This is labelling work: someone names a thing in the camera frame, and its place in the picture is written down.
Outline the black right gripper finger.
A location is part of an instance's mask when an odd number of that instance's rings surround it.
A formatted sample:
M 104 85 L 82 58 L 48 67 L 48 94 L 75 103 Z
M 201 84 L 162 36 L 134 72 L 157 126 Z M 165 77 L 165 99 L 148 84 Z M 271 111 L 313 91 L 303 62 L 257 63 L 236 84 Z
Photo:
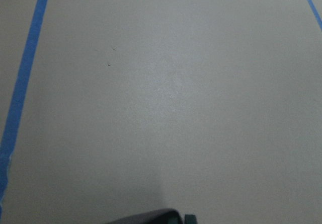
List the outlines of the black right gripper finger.
M 184 216 L 184 224 L 196 224 L 196 216 L 194 214 L 186 214 Z

